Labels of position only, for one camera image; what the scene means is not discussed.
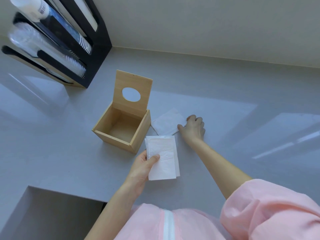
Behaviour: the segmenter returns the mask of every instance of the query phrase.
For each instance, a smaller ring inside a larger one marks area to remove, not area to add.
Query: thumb
[[[178,130],[180,131],[180,132],[182,132],[183,130],[184,130],[184,127],[181,125],[181,124],[178,124]]]
[[[149,160],[146,160],[146,166],[151,169],[152,166],[153,166],[157,161],[159,161],[159,159],[160,159],[160,155],[159,155],[159,154],[150,157]]]

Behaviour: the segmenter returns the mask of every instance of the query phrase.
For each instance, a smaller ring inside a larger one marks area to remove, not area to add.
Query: black rack
[[[53,9],[55,9],[48,0],[46,1]],[[52,17],[50,20],[50,23],[46,25],[48,30],[46,30],[46,33],[48,33],[48,36],[52,40],[59,40],[63,42],[69,50],[71,50],[76,57],[78,57],[80,63],[84,65],[86,68],[86,72],[83,78],[79,77],[72,71],[70,71],[68,68],[66,68],[63,64],[59,63],[55,59],[53,59],[51,56],[43,52],[42,50],[38,51],[38,57],[44,61],[44,63],[49,64],[51,67],[53,67],[54,70],[58,71],[59,73],[62,73],[67,77],[69,80],[72,79],[74,82],[64,82],[58,77],[55,77],[56,81],[64,84],[64,85],[73,85],[77,87],[84,87],[88,88],[91,81],[93,80],[94,76],[98,72],[101,64],[105,60],[106,56],[108,55],[109,51],[112,48],[112,44],[110,41],[110,37],[106,28],[106,25],[98,12],[97,7],[94,5],[94,2],[92,0],[84,0],[89,7],[94,19],[96,20],[98,24],[97,31],[94,31],[86,17],[83,15],[82,11],[79,9],[78,5],[75,3],[74,0],[60,0],[60,2],[63,4],[63,6],[66,8],[66,10],[70,13],[70,15],[73,17],[73,19],[77,22],[79,27],[84,31],[87,37],[85,39],[88,41],[88,43],[92,46],[92,52],[89,55],[81,46],[78,44],[78,42],[65,30],[65,28],[55,19]],[[34,28],[39,30],[32,22],[30,22],[25,16],[23,16],[21,13],[16,13],[13,23],[17,22],[26,22],[30,25],[32,25]],[[24,60],[24,64],[33,62],[27,57],[23,56],[22,54],[18,52],[13,52],[13,50],[9,47],[3,47],[2,52],[7,55],[14,55],[15,57],[19,57],[20,60]],[[35,66],[35,62],[30,64],[30,67]],[[47,73],[47,76],[50,76],[52,78],[52,75],[49,74],[46,71],[43,71],[42,73]]]

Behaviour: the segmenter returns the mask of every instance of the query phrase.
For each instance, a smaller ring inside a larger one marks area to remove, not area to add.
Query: rolled-up sleeve
[[[245,182],[227,199],[220,222],[236,240],[320,239],[320,207],[261,179]]]

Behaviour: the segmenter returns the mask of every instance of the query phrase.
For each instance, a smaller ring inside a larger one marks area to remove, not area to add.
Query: folded paper napkin
[[[174,136],[147,136],[145,143],[147,159],[156,154],[160,155],[160,160],[150,170],[149,180],[175,179],[180,176]]]
[[[173,135],[178,131],[178,124],[185,126],[187,122],[175,108],[151,122],[152,127],[159,136]]]

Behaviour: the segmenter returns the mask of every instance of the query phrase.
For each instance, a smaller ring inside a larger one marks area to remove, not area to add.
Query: wooden tissue box
[[[92,131],[102,141],[137,154],[151,125],[147,109],[151,87],[152,79],[117,70],[113,101]],[[122,95],[124,88],[137,90],[140,100],[126,100]]]

